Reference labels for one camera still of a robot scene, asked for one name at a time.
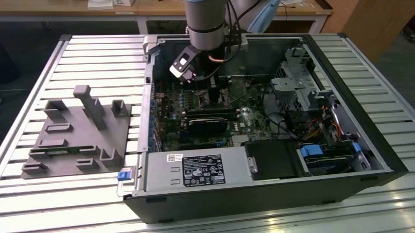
blue latch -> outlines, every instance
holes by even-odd
[[[302,157],[322,155],[322,151],[318,145],[305,145],[300,149],[300,154]]]
[[[130,180],[130,171],[120,171],[117,173],[117,181],[128,181]]]
[[[356,154],[359,154],[360,151],[361,151],[361,148],[360,148],[360,146],[359,146],[359,143],[353,142],[353,143],[352,143],[352,147],[355,148]]]

red wire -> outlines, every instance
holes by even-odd
[[[310,133],[310,126],[312,126],[312,122],[316,122],[317,120],[312,120],[310,122],[309,122],[309,125],[308,125],[308,132]]]

power supply label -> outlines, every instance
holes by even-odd
[[[182,157],[182,184],[196,187],[225,183],[225,173],[220,154]]]

aluminum extrusion table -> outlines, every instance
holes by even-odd
[[[46,115],[46,100],[66,106],[77,84],[92,87],[102,104],[133,105],[125,166],[137,155],[144,82],[144,35],[72,36],[58,41],[0,146],[0,232],[401,232],[415,227],[415,111],[347,38],[314,35],[325,56],[361,103],[409,173],[340,203],[236,216],[146,225],[116,194],[116,173],[20,178],[21,166]],[[321,83],[328,87],[321,75]],[[124,191],[133,189],[132,182]]]

wooden table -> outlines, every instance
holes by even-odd
[[[0,0],[0,21],[137,21],[138,0],[132,6],[88,11],[88,0]]]
[[[318,33],[332,10],[316,0],[289,6],[277,9],[273,20],[312,21],[309,33]],[[101,11],[88,11],[88,0],[0,0],[0,21],[134,21],[140,34],[148,34],[150,20],[185,20],[182,0],[136,0],[130,7]]]
[[[185,20],[184,0],[138,0],[138,29],[148,34],[146,21],[152,20]],[[322,9],[314,0],[305,0],[302,4],[292,4],[294,8],[278,7],[273,20],[312,21],[309,33],[318,33],[332,14],[332,10]]]

